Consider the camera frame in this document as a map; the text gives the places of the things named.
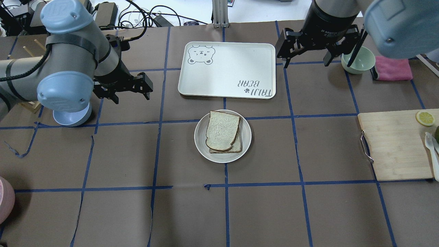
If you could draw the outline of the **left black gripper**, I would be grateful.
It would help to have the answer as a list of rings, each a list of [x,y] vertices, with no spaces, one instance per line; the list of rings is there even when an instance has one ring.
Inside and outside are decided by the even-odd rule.
[[[140,93],[146,100],[150,99],[153,92],[153,82],[145,72],[140,72],[133,76],[126,67],[116,67],[115,70],[107,75],[95,76],[97,85],[93,87],[93,93],[99,99],[109,99],[115,104],[119,104],[117,92],[131,91]]]

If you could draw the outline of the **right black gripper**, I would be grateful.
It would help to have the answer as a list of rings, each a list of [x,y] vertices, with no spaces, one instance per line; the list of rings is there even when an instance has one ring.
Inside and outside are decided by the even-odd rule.
[[[340,32],[295,32],[291,28],[282,29],[276,42],[276,58],[282,60],[283,68],[287,69],[293,57],[311,50],[327,49],[323,58],[324,66],[329,66],[334,58],[342,54],[350,54],[360,39],[358,26],[350,26]]]

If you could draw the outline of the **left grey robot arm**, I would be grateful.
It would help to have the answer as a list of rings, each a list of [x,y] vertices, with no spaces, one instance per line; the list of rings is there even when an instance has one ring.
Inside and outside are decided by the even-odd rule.
[[[118,92],[150,98],[152,81],[144,72],[133,76],[122,61],[129,42],[142,35],[103,34],[78,0],[53,0],[40,17],[48,31],[44,55],[1,61],[1,118],[21,102],[76,113],[89,105],[92,94],[116,104]]]

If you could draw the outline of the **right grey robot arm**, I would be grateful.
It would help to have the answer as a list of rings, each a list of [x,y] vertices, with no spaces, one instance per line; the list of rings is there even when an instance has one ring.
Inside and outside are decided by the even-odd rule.
[[[437,0],[313,0],[301,30],[284,28],[276,42],[276,57],[287,68],[304,52],[326,49],[328,66],[351,55],[351,66],[370,36],[383,56],[412,58],[439,47]]]

